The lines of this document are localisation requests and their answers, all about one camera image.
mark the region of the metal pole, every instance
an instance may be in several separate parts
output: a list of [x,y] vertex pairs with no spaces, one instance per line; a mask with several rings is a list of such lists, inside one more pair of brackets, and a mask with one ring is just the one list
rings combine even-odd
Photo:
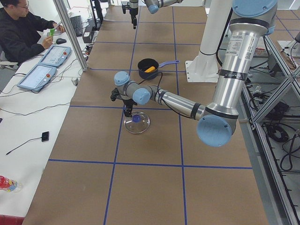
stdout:
[[61,21],[64,24],[67,36],[70,39],[71,45],[73,47],[73,51],[75,52],[75,55],[78,59],[78,62],[80,64],[82,70],[86,71],[87,70],[87,64],[86,64],[86,61],[83,57],[81,48],[79,46],[79,43],[78,43],[78,40],[77,40],[77,37],[76,37],[76,34],[75,34],[75,31],[74,31],[73,26],[71,24],[71,21],[68,17],[68,12],[67,12],[67,9],[65,7],[65,4],[64,4],[63,0],[53,0],[53,2],[55,4],[55,7],[56,7],[56,10],[57,10],[58,14],[60,15]]

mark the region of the table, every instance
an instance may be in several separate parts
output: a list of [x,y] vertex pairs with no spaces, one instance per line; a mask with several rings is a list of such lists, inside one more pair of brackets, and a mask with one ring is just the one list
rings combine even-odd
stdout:
[[197,121],[151,102],[134,108],[151,125],[132,135],[123,103],[110,100],[116,72],[140,81],[138,61],[154,58],[182,62],[161,70],[161,87],[209,103],[216,84],[188,83],[184,65],[198,54],[206,18],[202,7],[155,16],[140,7],[133,30],[120,7],[108,9],[23,225],[268,223],[239,124],[228,145],[212,148]]
[[[40,42],[46,37],[46,30],[40,39]],[[54,36],[67,40],[62,46],[71,46],[66,33]],[[81,49],[84,49],[85,43],[82,37],[78,37]],[[80,79],[82,70],[76,59],[76,55],[71,53],[66,62],[58,68],[56,75],[59,77],[52,79],[51,83],[46,85],[38,94],[32,92],[23,92],[15,85],[23,78],[23,75],[29,72],[39,61],[41,57],[37,56],[23,63],[17,70],[4,92],[11,91],[9,97],[7,94],[0,94],[1,109],[13,113],[28,114],[36,110],[41,110],[48,106],[52,108],[44,109],[27,116],[13,115],[11,113],[0,111],[0,118],[3,121],[0,124],[0,174],[10,179],[22,183],[23,188],[18,193],[0,192],[0,215],[10,215],[24,217],[37,189],[43,170],[50,156],[56,137],[68,111],[70,100],[76,90],[71,79],[78,77]],[[25,141],[41,137],[42,132],[50,131],[48,142],[35,140],[28,142],[24,146],[16,149],[9,155],[5,155],[11,149],[24,143]]]

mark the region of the man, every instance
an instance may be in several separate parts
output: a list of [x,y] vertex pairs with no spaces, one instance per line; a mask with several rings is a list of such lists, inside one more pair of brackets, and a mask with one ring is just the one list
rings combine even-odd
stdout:
[[[40,54],[53,43],[53,37],[46,37],[37,44],[41,36],[38,31],[54,28],[57,23],[33,15],[26,0],[0,0],[0,45],[8,61],[22,63]],[[57,30],[64,32],[62,26]]]

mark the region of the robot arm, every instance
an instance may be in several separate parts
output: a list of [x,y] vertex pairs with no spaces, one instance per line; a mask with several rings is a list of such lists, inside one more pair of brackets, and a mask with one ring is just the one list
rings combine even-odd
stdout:
[[170,6],[175,3],[181,3],[183,0],[145,0],[145,4],[151,14],[158,11],[159,8]]
[[233,14],[229,23],[232,35],[210,104],[201,105],[160,87],[141,86],[131,81],[126,72],[119,72],[114,78],[121,99],[131,99],[140,105],[152,99],[178,113],[199,120],[197,134],[205,144],[217,147],[228,143],[235,131],[239,115],[236,105],[258,40],[260,36],[274,30],[277,0],[253,1],[233,1]]
[[139,12],[139,0],[130,0],[126,5],[122,5],[122,10],[124,14],[126,14],[126,10],[129,10],[131,16],[131,23],[133,24],[133,29],[136,29],[136,16]]

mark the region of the smartphone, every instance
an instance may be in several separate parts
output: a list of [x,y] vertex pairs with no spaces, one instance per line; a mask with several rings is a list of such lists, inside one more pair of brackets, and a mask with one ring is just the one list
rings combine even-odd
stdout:
[[53,35],[53,36],[56,36],[56,35],[59,35],[59,34],[61,34],[61,31],[60,31],[60,30],[56,30],[56,31],[54,32],[54,35]]

